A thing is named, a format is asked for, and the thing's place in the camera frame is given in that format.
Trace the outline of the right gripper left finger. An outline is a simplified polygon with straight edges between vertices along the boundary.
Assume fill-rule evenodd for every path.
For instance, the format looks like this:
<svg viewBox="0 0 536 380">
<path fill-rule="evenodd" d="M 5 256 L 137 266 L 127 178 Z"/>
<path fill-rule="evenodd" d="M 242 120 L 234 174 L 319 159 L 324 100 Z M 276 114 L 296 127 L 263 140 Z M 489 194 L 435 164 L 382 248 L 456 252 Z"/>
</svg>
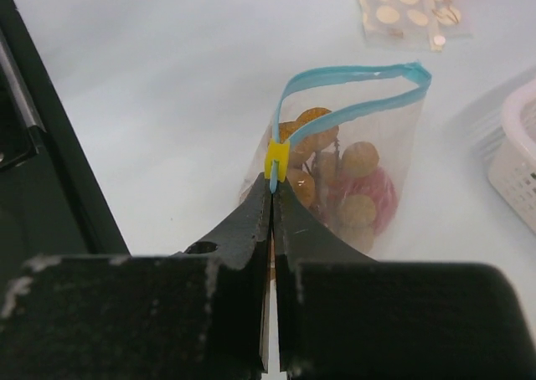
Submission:
<svg viewBox="0 0 536 380">
<path fill-rule="evenodd" d="M 1 299 L 4 379 L 258 379 L 268 364 L 271 192 L 258 176 L 183 252 L 38 255 Z"/>
</svg>

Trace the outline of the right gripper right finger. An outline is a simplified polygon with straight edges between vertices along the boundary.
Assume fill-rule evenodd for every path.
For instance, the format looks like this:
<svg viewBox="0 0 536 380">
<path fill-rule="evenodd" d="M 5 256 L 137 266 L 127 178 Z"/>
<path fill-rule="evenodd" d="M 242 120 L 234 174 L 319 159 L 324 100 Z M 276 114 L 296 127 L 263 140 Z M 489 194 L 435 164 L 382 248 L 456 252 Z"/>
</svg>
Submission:
<svg viewBox="0 0 536 380">
<path fill-rule="evenodd" d="M 272 197 L 280 367 L 290 379 L 532 379 L 535 346 L 487 264 L 378 262 Z"/>
</svg>

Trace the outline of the red pomegranate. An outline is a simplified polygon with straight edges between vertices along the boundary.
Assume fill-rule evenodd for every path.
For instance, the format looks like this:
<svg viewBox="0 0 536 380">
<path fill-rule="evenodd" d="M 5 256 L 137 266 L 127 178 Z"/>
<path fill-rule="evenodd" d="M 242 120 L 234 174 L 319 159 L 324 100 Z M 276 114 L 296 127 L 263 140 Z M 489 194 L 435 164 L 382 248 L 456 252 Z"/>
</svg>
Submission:
<svg viewBox="0 0 536 380">
<path fill-rule="evenodd" d="M 365 177 L 343 176 L 328 189 L 339 224 L 370 227 L 375 236 L 386 230 L 398 208 L 398 195 L 388 173 L 377 167 Z"/>
</svg>

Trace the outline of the brown longan bunch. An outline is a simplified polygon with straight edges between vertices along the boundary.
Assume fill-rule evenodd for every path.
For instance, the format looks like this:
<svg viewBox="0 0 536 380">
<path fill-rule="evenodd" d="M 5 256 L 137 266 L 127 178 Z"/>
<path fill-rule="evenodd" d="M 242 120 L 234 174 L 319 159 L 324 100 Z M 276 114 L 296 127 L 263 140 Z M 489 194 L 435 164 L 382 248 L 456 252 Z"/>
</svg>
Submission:
<svg viewBox="0 0 536 380">
<path fill-rule="evenodd" d="M 328 189 L 343 176 L 365 177 L 379 165 L 379 152 L 369 141 L 357 141 L 343 147 L 340 126 L 305 136 L 291 147 L 287 181 L 301 204 L 324 227 L 361 253 L 374 246 L 370 227 L 349 228 L 339 224 Z"/>
</svg>

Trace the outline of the blue zipper clear bag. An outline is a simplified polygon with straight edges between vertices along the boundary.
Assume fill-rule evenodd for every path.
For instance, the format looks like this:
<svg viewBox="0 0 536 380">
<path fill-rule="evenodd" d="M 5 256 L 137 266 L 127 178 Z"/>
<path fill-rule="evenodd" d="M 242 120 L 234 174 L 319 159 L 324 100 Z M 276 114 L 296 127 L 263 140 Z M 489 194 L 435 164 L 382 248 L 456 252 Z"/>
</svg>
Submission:
<svg viewBox="0 0 536 380">
<path fill-rule="evenodd" d="M 430 83 L 418 63 L 297 74 L 281 94 L 240 196 L 265 170 L 271 148 L 283 144 L 286 180 L 320 224 L 363 254 L 386 244 Z"/>
</svg>

